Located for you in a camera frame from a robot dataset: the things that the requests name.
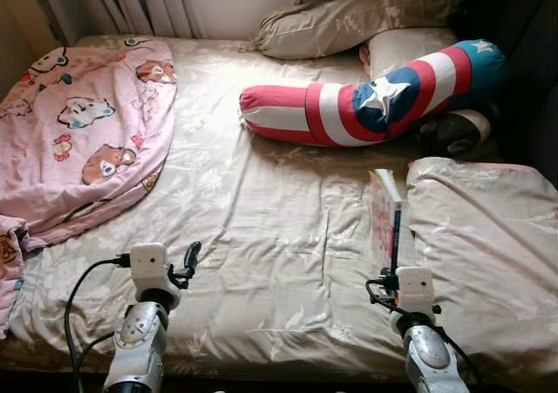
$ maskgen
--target dark plush toy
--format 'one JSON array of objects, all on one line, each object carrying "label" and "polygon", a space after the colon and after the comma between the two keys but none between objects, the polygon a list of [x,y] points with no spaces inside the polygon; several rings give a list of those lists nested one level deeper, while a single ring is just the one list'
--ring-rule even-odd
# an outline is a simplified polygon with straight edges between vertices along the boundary
[{"label": "dark plush toy", "polygon": [[498,108],[494,104],[474,110],[442,112],[426,119],[416,130],[415,138],[431,155],[455,157],[482,145],[493,131]]}]

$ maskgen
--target beige pillow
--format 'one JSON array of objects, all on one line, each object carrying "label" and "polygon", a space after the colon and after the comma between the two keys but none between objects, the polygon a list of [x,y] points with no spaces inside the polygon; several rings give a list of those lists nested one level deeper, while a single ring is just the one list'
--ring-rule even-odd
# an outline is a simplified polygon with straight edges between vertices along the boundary
[{"label": "beige pillow", "polygon": [[447,27],[384,31],[368,43],[371,80],[384,76],[423,57],[455,44],[458,39]]},{"label": "beige pillow", "polygon": [[323,0],[269,14],[253,47],[281,59],[347,50],[381,31],[449,24],[463,0]]}]

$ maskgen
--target book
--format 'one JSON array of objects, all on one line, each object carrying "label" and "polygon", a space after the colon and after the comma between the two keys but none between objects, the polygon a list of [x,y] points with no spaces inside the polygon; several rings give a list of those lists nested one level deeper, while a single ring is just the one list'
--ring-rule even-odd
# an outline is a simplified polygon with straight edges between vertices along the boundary
[{"label": "book", "polygon": [[371,248],[374,255],[375,271],[389,268],[395,272],[398,264],[401,211],[404,200],[399,193],[389,169],[369,171],[368,195],[370,201]]}]

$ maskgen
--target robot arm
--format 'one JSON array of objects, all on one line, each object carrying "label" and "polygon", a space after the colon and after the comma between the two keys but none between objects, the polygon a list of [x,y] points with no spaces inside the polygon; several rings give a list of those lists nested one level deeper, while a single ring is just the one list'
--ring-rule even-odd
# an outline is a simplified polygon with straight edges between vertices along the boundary
[{"label": "robot arm", "polygon": [[160,391],[162,357],[167,348],[168,314],[180,302],[179,288],[194,276],[201,244],[187,251],[183,273],[174,273],[161,244],[134,247],[130,253],[138,303],[128,307],[114,331],[115,355],[103,391],[148,393]]},{"label": "robot arm", "polygon": [[[370,284],[383,287],[387,295],[374,295]],[[389,270],[367,282],[371,302],[392,310],[391,328],[403,338],[405,372],[418,393],[466,393],[452,346],[433,329],[439,306],[433,306],[432,272],[422,267]]]}]

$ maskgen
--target black bed frame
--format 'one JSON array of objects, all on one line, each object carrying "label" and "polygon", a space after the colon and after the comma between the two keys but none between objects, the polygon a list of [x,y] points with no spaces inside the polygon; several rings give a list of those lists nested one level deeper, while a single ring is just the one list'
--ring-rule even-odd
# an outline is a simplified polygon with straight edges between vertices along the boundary
[{"label": "black bed frame", "polygon": [[536,167],[558,186],[558,0],[466,0],[465,6],[456,22],[460,38],[491,40],[510,64],[498,98],[500,155]]}]

